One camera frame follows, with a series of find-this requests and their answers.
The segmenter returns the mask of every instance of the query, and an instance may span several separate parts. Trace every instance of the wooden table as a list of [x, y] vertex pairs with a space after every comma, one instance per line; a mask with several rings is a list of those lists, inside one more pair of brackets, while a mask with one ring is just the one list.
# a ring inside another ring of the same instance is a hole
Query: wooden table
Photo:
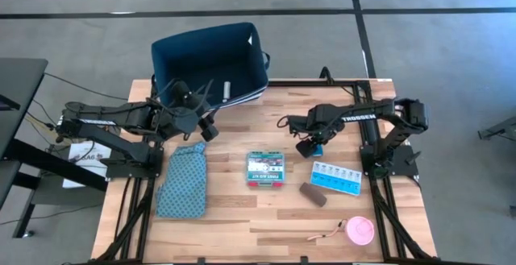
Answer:
[[[371, 86], [375, 99], [395, 96], [391, 80], [371, 80]], [[150, 90], [150, 80], [135, 80], [129, 99], [144, 101]], [[299, 140], [289, 134], [288, 128], [278, 129], [276, 124], [283, 115], [306, 115], [309, 108], [320, 103], [351, 105], [353, 98], [339, 87], [269, 87], [256, 101], [220, 110], [215, 117], [220, 134], [206, 149], [206, 214], [197, 220], [158, 218], [154, 201], [144, 262], [196, 262], [197, 257], [206, 257], [207, 262], [297, 262], [302, 255], [308, 256], [311, 262], [381, 261], [377, 234], [367, 246], [353, 245], [344, 232], [331, 238], [306, 241], [309, 236], [332, 231], [343, 218], [363, 216], [377, 224], [366, 178], [362, 180], [358, 197], [321, 188], [328, 199], [322, 208], [298, 191], [303, 182], [309, 182], [314, 159], [300, 156], [295, 149]], [[379, 127], [384, 136], [392, 128], [390, 123], [382, 121]], [[138, 140], [133, 135], [125, 134], [125, 137]], [[156, 188], [164, 181], [166, 162], [175, 148], [201, 140], [201, 136], [195, 134], [187, 143], [182, 137], [176, 137], [164, 145], [164, 171]], [[324, 156], [317, 160], [361, 171], [360, 145], [358, 124], [347, 124], [344, 131], [324, 147]], [[246, 185], [246, 154], [253, 150], [285, 153], [287, 175], [283, 188]], [[423, 250], [435, 255], [419, 188], [404, 176], [392, 177], [391, 181], [400, 221]], [[103, 253], [113, 241], [125, 183], [124, 179], [109, 183], [92, 258]], [[130, 193], [126, 200], [122, 225]], [[391, 255], [396, 256], [392, 228], [386, 219], [385, 223]], [[136, 224], [130, 257], [135, 255], [138, 231], [139, 224]]]

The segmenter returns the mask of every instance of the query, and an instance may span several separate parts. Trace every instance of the brown eraser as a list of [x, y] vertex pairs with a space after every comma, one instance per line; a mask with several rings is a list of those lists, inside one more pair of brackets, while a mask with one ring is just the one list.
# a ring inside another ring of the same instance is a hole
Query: brown eraser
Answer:
[[320, 207], [326, 204], [326, 197], [311, 184], [303, 183], [299, 191]]

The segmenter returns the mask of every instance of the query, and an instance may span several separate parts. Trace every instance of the gray floor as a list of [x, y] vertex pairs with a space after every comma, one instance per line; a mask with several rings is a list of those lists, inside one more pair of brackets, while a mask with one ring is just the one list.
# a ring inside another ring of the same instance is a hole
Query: gray floor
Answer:
[[[516, 6], [516, 0], [361, 0], [364, 8]], [[0, 0], [0, 13], [351, 7], [351, 0]], [[152, 74], [150, 44], [182, 31], [223, 23], [257, 25], [273, 56], [270, 77], [314, 77], [327, 65], [335, 77], [364, 77], [355, 18], [256, 16], [176, 19], [0, 20], [0, 56], [41, 57], [48, 72], [98, 91], [125, 96], [134, 78]], [[480, 141], [476, 131], [516, 115], [516, 14], [369, 15], [369, 41], [379, 77], [395, 80], [400, 97], [431, 108], [431, 128], [410, 141], [439, 256], [513, 264], [516, 220], [514, 144]], [[116, 105], [45, 79], [36, 98], [57, 119], [66, 101]], [[37, 106], [31, 111], [43, 118]], [[19, 138], [45, 142], [26, 123]], [[0, 222], [16, 219], [27, 192], [13, 189]], [[36, 207], [35, 216], [70, 208]], [[89, 258], [100, 208], [34, 220], [37, 235], [14, 240], [0, 226], [0, 263], [59, 264]]]

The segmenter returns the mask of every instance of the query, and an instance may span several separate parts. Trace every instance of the pink bowl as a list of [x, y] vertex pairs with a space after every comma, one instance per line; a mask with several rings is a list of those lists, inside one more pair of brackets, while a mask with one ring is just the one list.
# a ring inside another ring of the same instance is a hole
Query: pink bowl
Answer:
[[374, 225], [365, 217], [352, 217], [346, 223], [346, 234], [356, 245], [364, 246], [374, 237]]

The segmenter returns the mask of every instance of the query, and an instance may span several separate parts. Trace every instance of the blue storage bin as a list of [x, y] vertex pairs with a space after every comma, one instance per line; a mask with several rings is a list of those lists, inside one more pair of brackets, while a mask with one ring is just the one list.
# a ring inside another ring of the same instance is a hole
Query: blue storage bin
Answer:
[[[152, 44], [158, 93], [174, 78], [183, 80], [192, 91], [213, 79], [207, 99], [212, 108], [258, 98], [268, 84], [269, 59], [252, 23], [189, 31]], [[231, 93], [223, 103], [225, 81], [231, 82]], [[168, 106], [171, 94], [163, 93], [161, 101]]]

